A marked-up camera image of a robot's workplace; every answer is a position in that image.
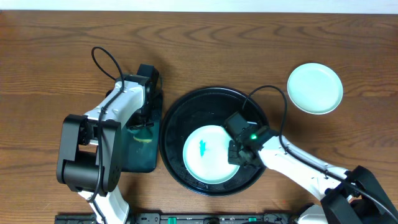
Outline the green yellow sponge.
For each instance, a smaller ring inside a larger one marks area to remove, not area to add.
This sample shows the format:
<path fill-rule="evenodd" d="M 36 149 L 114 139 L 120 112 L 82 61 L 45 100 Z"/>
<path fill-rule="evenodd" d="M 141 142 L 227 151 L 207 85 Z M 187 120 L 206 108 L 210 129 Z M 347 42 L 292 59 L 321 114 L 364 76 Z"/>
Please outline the green yellow sponge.
<path fill-rule="evenodd" d="M 144 128 L 138 130 L 136 134 L 134 134 L 133 139 L 138 142 L 149 143 L 152 142 L 154 135 L 149 128 Z"/>

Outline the mint green plate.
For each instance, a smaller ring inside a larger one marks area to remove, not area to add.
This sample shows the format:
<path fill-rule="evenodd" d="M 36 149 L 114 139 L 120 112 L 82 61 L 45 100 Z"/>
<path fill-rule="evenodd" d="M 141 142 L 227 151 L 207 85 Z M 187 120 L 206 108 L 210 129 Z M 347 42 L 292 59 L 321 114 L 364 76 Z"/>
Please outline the mint green plate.
<path fill-rule="evenodd" d="M 305 63 L 295 68 L 287 80 L 292 103 L 309 114 L 327 114 L 343 99 L 343 84 L 335 71 L 320 63 Z"/>
<path fill-rule="evenodd" d="M 228 162 L 231 137 L 221 126 L 202 126 L 192 132 L 183 145 L 183 163 L 196 180 L 221 184 L 231 179 L 240 166 Z"/>

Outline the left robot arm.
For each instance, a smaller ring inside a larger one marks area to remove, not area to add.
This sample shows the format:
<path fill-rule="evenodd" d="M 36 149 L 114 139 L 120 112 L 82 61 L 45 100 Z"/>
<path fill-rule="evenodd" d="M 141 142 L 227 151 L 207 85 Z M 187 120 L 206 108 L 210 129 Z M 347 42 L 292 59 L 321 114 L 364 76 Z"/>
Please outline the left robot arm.
<path fill-rule="evenodd" d="M 98 106 L 63 121 L 56 177 L 89 203 L 95 223 L 127 223 L 130 207 L 118 187 L 121 173 L 156 167 L 158 78 L 157 70 L 123 75 Z"/>

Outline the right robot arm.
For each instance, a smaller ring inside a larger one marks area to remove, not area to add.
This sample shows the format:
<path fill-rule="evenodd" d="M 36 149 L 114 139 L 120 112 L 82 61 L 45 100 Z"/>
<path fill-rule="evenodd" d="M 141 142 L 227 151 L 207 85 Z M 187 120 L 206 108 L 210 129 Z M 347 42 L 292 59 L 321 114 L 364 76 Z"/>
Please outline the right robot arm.
<path fill-rule="evenodd" d="M 229 163 L 264 164 L 284 174 L 321 203 L 327 223 L 397 223 L 397 209 L 375 175 L 330 165 L 291 144 L 267 126 L 227 127 Z"/>

